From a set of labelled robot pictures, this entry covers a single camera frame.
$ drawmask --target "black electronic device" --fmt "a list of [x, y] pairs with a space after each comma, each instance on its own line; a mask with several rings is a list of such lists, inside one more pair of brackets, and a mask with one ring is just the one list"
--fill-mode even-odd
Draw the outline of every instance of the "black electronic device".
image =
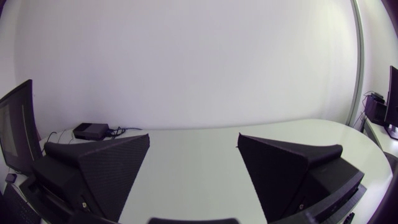
[[344, 207], [341, 217], [333, 217], [337, 222], [360, 198], [353, 196], [364, 193], [362, 186], [358, 190], [364, 174], [340, 157], [342, 146], [240, 134], [238, 148], [268, 223], [321, 223]]
[[149, 135], [83, 144], [44, 145], [20, 188], [50, 223], [68, 223], [76, 210], [117, 222], [149, 148]]
[[40, 216], [22, 199], [11, 184], [7, 184], [3, 196], [14, 223], [40, 223]]
[[390, 66], [390, 86], [384, 129], [390, 138], [398, 140], [398, 69]]
[[100, 141], [106, 137], [108, 124], [81, 123], [73, 130], [77, 139]]
[[235, 218], [222, 220], [168, 220], [163, 218], [151, 218], [148, 224], [239, 224]]
[[20, 84], [0, 100], [0, 146], [7, 166], [29, 175], [42, 157], [36, 130], [32, 80]]
[[17, 174], [7, 174], [6, 182], [13, 184], [13, 183], [15, 183], [16, 179], [17, 179]]
[[373, 123], [384, 126], [386, 110], [387, 106], [384, 105], [384, 100], [382, 98], [373, 94], [366, 97], [365, 114]]

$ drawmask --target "white wall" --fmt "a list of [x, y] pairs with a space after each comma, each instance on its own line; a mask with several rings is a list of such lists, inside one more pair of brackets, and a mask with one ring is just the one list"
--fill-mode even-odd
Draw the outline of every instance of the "white wall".
[[[390, 65], [398, 67], [398, 37], [381, 1], [358, 0], [358, 7], [364, 35], [362, 94], [376, 91], [387, 99]], [[356, 120], [363, 110], [364, 107], [360, 104]], [[355, 128], [359, 129], [360, 124], [361, 121], [358, 121]]]
[[[0, 98], [16, 87], [14, 74], [14, 42], [16, 24], [22, 0], [8, 0], [0, 17]], [[8, 167], [0, 151], [0, 191], [3, 191], [4, 179]]]
[[82, 121], [202, 128], [345, 123], [356, 78], [349, 1], [34, 0], [16, 79], [42, 136]]

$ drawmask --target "black monitor stand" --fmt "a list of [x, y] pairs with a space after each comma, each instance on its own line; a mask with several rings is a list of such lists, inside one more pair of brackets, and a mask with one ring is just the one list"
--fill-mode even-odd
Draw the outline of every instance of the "black monitor stand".
[[390, 138], [398, 140], [398, 130], [394, 125], [385, 126], [384, 129], [387, 131]]

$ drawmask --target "computer monitor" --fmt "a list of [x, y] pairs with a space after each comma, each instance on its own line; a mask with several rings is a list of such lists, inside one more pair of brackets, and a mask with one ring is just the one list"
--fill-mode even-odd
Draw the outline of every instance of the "computer monitor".
[[390, 138], [398, 140], [398, 69], [390, 66], [390, 86], [387, 97], [387, 113], [384, 129]]
[[238, 148], [268, 223], [338, 223], [365, 192], [342, 146], [240, 134]]
[[77, 210], [118, 222], [149, 148], [149, 135], [83, 144], [44, 145], [20, 185], [49, 223], [68, 223]]
[[42, 157], [32, 102], [32, 80], [27, 80], [0, 100], [0, 147], [7, 166], [25, 175]]

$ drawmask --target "white desk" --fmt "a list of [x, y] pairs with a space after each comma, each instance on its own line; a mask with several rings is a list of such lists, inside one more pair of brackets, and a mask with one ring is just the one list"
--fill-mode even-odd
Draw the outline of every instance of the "white desk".
[[[307, 119], [239, 128], [175, 131], [127, 131], [122, 137], [149, 133], [150, 148], [132, 186], [119, 222], [147, 223], [152, 217], [179, 220], [237, 218], [266, 223], [256, 191], [237, 146], [238, 134], [326, 146], [341, 144], [342, 158], [365, 173], [367, 188], [354, 207], [353, 223], [367, 223], [392, 179], [382, 151], [365, 135], [343, 124]], [[50, 141], [58, 141], [53, 134]], [[65, 131], [60, 143], [71, 140]], [[79, 139], [72, 143], [86, 142]]]
[[384, 151], [398, 157], [398, 141], [390, 138], [383, 126], [372, 123], [369, 119], [365, 120], [366, 134], [376, 141], [376, 144]]

